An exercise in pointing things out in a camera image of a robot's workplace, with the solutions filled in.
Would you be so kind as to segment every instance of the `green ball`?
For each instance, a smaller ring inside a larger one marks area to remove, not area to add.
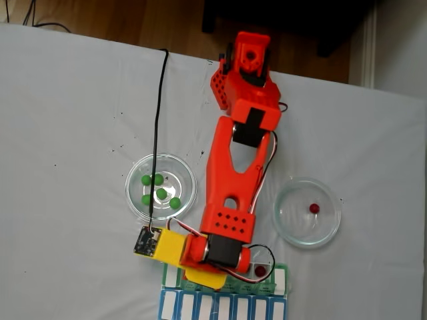
[[[154,184],[155,185],[162,185],[163,184],[163,175],[160,173],[156,173],[154,176]]]
[[[149,205],[149,195],[143,195],[141,200],[144,205]]]
[[[163,188],[159,188],[155,191],[155,194],[157,195],[157,198],[159,198],[160,200],[164,200],[167,197],[167,192],[165,189]]]
[[[181,200],[179,200],[179,198],[177,197],[174,197],[169,202],[169,205],[171,206],[172,209],[178,209],[179,207],[181,207]]]
[[[151,185],[151,177],[149,175],[143,175],[141,182],[143,185]]]

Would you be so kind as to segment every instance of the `red ball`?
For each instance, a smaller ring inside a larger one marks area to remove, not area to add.
[[[255,268],[255,275],[257,276],[257,277],[263,277],[264,275],[266,275],[266,273],[267,273],[267,271],[266,271],[266,268],[264,268],[262,265],[258,265],[256,268]]]
[[[317,214],[320,211],[320,207],[317,203],[312,203],[310,207],[308,208],[311,213]]]

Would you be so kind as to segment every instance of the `white cloth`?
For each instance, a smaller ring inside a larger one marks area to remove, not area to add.
[[[156,319],[162,267],[133,254],[141,221],[125,178],[151,153],[164,53],[0,25],[2,319]],[[171,54],[159,151],[184,159],[198,197],[218,117],[218,63]],[[419,319],[424,242],[423,102],[272,73],[289,104],[257,207],[254,243],[290,267],[289,319]],[[342,224],[315,251],[284,242],[273,202],[290,177],[342,199]]]

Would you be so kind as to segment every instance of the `petri dish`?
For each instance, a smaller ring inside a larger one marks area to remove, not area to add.
[[[336,234],[341,203],[330,188],[310,178],[289,180],[274,203],[274,225],[281,237],[296,247],[313,249]]]
[[[126,198],[129,207],[135,215],[144,221],[149,221],[149,206],[141,201],[143,195],[149,195],[151,185],[143,185],[141,178],[151,176],[153,155],[139,160],[131,169],[126,178]],[[182,159],[175,155],[161,153],[157,155],[156,173],[163,175],[163,184],[154,185],[153,221],[165,221],[186,213],[195,201],[197,195],[197,181],[195,175]],[[165,199],[159,199],[156,190],[164,188],[167,192]],[[172,209],[169,202],[173,197],[181,200],[178,209]]]

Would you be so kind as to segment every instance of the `red robot arm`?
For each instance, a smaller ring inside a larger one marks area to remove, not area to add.
[[[206,206],[200,232],[207,237],[188,235],[180,263],[211,272],[230,268],[248,270],[255,215],[250,210],[260,187],[270,132],[282,115],[280,92],[269,75],[270,52],[267,35],[240,32],[220,67],[211,78],[211,88],[222,110],[207,161]],[[234,170],[231,141],[257,148],[256,157],[243,173]],[[225,207],[227,199],[236,208]]]

